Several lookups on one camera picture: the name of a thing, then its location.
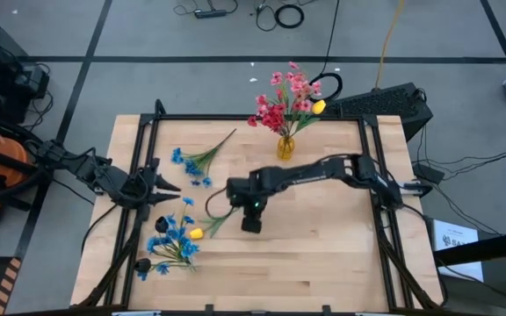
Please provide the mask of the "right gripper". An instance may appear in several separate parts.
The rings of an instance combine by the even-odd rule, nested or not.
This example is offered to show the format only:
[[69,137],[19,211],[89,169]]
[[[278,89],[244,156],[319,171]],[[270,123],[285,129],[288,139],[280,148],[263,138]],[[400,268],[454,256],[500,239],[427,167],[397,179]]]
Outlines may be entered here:
[[281,168],[260,168],[246,178],[230,177],[226,197],[233,207],[243,207],[245,216],[241,229],[248,233],[261,233],[261,214],[268,198],[277,193],[282,180]]

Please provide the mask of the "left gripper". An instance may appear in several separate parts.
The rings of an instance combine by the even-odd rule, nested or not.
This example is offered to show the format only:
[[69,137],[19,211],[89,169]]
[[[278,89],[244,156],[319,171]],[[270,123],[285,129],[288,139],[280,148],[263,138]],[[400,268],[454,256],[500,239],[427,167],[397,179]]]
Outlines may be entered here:
[[[160,190],[181,191],[177,186],[167,182],[159,173],[159,158],[153,158],[146,166],[146,180],[155,188]],[[143,174],[137,172],[133,175],[110,175],[105,173],[107,187],[105,192],[113,201],[123,208],[137,208],[136,220],[145,222],[148,220],[151,208],[157,204],[180,198],[175,194],[151,193],[149,185]]]

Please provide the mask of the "yellow artificial tulip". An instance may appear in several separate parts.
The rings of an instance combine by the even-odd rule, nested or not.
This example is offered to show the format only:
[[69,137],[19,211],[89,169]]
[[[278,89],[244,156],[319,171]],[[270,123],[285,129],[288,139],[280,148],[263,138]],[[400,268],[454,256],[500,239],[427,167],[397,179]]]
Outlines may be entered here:
[[196,228],[193,228],[189,232],[189,236],[192,240],[199,240],[208,236],[209,238],[213,238],[221,226],[232,216],[235,212],[237,212],[237,208],[232,208],[227,214],[221,216],[211,216],[207,215],[206,218],[199,220],[199,225]]
[[327,104],[324,100],[312,102],[309,99],[300,101],[293,106],[292,122],[295,124],[292,136],[302,129],[310,126],[319,120],[319,115],[323,113]]

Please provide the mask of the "large blue flower bunch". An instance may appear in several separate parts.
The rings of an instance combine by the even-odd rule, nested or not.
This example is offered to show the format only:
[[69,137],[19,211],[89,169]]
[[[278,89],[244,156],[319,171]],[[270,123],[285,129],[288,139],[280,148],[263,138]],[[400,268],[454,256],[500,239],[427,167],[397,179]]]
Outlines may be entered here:
[[[189,225],[195,224],[195,220],[186,212],[189,206],[194,206],[194,200],[190,197],[184,197],[183,204],[183,209],[179,215],[176,215],[175,213],[164,215],[164,217],[170,222],[169,230],[166,233],[158,233],[155,231],[155,235],[152,235],[148,238],[148,241],[146,243],[146,250],[149,255],[157,257],[159,259],[158,262],[190,262],[193,265],[192,268],[181,269],[194,270],[194,257],[199,252],[199,245],[196,242],[192,241],[190,236],[187,234],[187,227]],[[148,274],[151,272],[156,271],[152,270],[148,273],[138,273],[135,271],[136,276],[140,278],[141,281],[145,281],[148,277]]]

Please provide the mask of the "red artificial flower bunch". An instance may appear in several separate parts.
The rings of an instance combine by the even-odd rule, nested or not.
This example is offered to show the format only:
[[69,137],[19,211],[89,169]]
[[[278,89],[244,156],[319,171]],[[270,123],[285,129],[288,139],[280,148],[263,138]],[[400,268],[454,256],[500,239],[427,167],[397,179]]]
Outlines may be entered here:
[[256,97],[257,114],[250,116],[247,124],[256,127],[258,123],[269,128],[272,132],[284,137],[288,134],[285,112],[287,105],[272,102],[266,95]]

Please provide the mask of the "pink artificial flower bunch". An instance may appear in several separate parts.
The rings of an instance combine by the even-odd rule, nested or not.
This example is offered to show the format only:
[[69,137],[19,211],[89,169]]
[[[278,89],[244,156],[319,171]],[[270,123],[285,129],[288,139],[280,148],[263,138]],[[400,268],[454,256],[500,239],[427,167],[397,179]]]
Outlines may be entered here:
[[311,83],[307,75],[301,70],[300,65],[290,61],[291,71],[283,74],[274,72],[271,77],[271,86],[275,89],[275,97],[268,99],[272,102],[283,103],[287,105],[285,119],[288,134],[284,137],[292,137],[295,124],[292,122],[293,106],[300,101],[309,99],[312,102],[314,97],[321,95],[321,83],[315,81]]

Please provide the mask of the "yellow glass vase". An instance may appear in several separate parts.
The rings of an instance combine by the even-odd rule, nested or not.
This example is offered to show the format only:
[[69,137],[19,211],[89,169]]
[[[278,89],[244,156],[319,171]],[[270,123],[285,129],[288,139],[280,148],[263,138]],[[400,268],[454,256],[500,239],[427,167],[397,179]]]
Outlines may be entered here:
[[295,140],[293,137],[281,137],[277,144],[277,157],[281,161],[289,161],[295,150]]

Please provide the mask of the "small blue flower bunch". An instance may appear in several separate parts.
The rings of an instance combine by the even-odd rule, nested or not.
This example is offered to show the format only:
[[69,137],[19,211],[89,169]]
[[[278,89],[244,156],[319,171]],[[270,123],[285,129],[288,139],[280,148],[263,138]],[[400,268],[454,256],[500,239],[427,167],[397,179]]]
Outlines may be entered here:
[[213,185],[213,180],[209,176],[209,172],[213,160],[234,133],[235,129],[218,145],[199,154],[186,154],[180,147],[176,147],[172,151],[170,160],[175,164],[184,165],[184,172],[191,178],[192,186],[210,188]]

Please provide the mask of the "black mesh computer case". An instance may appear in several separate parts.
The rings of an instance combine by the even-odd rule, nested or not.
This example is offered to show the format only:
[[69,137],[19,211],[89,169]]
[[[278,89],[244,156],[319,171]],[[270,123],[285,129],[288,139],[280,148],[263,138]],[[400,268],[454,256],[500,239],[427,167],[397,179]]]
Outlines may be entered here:
[[433,118],[425,91],[413,83],[336,99],[325,113],[338,117],[363,114],[398,116],[406,141],[411,140]]

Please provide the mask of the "black power brick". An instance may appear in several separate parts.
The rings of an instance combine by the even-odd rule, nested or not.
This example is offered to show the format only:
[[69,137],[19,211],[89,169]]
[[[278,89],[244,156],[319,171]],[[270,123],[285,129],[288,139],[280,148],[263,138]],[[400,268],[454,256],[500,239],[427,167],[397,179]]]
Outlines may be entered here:
[[445,174],[437,169],[425,166],[421,163],[413,165],[413,171],[417,178],[423,179],[429,183],[440,184]]

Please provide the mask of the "white printed box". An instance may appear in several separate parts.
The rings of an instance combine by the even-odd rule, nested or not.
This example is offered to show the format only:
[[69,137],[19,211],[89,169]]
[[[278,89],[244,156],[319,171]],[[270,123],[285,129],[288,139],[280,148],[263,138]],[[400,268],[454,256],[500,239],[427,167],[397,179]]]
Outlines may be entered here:
[[[434,251],[463,246],[479,240],[478,231],[469,227],[459,226],[433,219],[431,222],[432,247]],[[461,263],[448,267],[441,267],[439,273],[448,277],[461,279],[477,279],[483,282],[483,268],[481,262]]]

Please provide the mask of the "black metal beam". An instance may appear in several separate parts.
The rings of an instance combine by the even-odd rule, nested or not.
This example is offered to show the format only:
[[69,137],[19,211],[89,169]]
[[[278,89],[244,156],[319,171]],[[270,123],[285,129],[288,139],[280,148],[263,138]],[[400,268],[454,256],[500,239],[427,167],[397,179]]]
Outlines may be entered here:
[[506,235],[435,251],[433,256],[444,266],[505,258]]

